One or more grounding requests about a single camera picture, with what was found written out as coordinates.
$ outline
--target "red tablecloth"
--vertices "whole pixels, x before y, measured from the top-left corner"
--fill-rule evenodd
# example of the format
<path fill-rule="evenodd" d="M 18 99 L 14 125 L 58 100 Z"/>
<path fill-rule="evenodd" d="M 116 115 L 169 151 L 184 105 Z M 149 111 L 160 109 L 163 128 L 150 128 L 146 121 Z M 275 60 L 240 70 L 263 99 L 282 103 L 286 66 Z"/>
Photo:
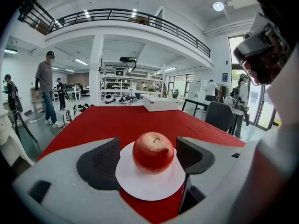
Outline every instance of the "red tablecloth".
<path fill-rule="evenodd" d="M 72 121 L 43 151 L 39 160 L 59 149 L 96 140 L 120 137 L 121 149 L 146 132 L 165 135 L 176 147 L 176 137 L 190 137 L 207 142 L 243 147 L 244 142 L 180 110 L 148 112 L 143 106 L 90 107 Z M 143 201 L 121 189 L 122 198 L 152 223 L 178 215 L 183 188 L 159 201 Z"/>

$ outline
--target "apple stem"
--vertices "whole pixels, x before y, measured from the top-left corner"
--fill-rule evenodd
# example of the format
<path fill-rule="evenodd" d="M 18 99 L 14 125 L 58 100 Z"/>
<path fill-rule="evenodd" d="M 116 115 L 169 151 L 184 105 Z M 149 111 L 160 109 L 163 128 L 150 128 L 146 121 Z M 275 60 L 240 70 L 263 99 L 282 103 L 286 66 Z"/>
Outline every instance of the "apple stem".
<path fill-rule="evenodd" d="M 159 138 L 155 138 L 154 143 L 155 143 L 156 140 L 160 140 L 160 139 Z"/>

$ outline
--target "gray t-shirt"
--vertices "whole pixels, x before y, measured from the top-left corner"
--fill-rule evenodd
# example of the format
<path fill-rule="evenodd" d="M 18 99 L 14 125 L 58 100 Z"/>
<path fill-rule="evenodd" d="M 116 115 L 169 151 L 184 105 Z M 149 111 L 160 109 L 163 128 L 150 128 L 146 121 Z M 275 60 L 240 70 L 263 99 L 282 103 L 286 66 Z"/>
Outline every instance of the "gray t-shirt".
<path fill-rule="evenodd" d="M 36 78 L 39 79 L 42 92 L 53 91 L 52 66 L 46 62 L 38 65 Z"/>

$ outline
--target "white shirt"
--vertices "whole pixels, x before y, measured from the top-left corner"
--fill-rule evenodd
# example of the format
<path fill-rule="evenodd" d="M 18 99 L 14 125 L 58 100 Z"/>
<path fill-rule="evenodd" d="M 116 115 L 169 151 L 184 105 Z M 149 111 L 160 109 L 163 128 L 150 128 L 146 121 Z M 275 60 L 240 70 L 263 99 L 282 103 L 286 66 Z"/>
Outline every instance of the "white shirt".
<path fill-rule="evenodd" d="M 247 96 L 248 96 L 247 85 L 246 85 L 243 81 L 241 81 L 241 83 L 240 83 L 240 87 L 239 87 L 239 97 L 240 97 L 241 100 L 244 101 L 245 103 L 240 103 L 240 102 L 238 102 L 238 105 L 244 105 L 244 106 L 247 106 L 247 103 L 248 103 Z"/>
<path fill-rule="evenodd" d="M 218 88 L 218 85 L 214 83 L 213 81 L 209 82 L 209 84 L 206 85 L 206 95 L 213 95 L 215 96 L 215 89 Z"/>

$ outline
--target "white box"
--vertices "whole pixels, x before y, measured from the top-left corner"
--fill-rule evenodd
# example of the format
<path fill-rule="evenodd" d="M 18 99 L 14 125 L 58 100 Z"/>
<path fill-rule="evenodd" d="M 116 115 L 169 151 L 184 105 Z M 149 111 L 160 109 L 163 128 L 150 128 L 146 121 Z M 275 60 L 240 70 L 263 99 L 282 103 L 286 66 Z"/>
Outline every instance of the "white box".
<path fill-rule="evenodd" d="M 177 110 L 178 100 L 173 98 L 151 98 L 150 96 L 144 96 L 143 106 L 150 112 Z"/>

